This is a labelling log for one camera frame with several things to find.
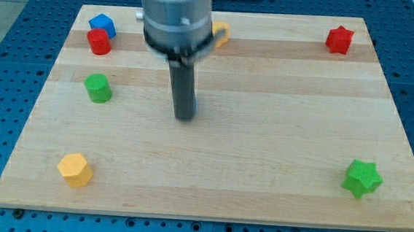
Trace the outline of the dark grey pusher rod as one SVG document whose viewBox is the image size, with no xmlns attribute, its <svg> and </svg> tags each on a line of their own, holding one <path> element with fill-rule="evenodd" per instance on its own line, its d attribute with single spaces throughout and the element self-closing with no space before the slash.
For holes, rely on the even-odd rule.
<svg viewBox="0 0 414 232">
<path fill-rule="evenodd" d="M 173 113 L 180 121 L 191 120 L 197 111 L 193 65 L 169 61 Z"/>
</svg>

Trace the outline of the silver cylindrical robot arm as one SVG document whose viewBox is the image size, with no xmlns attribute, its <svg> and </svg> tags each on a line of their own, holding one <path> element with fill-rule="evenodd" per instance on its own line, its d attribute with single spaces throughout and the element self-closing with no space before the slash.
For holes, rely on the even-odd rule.
<svg viewBox="0 0 414 232">
<path fill-rule="evenodd" d="M 213 30 L 212 0 L 141 0 L 148 48 L 169 64 L 173 113 L 188 121 L 197 111 L 195 64 L 224 39 L 225 28 Z"/>
</svg>

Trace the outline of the yellow block behind arm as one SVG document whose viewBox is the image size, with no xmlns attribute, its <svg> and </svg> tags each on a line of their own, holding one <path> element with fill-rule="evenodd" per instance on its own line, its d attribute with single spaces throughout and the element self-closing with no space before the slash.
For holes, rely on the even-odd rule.
<svg viewBox="0 0 414 232">
<path fill-rule="evenodd" d="M 220 48 L 226 44 L 230 38 L 230 25 L 224 21 L 214 21 L 212 24 L 212 33 L 215 38 L 215 48 Z"/>
</svg>

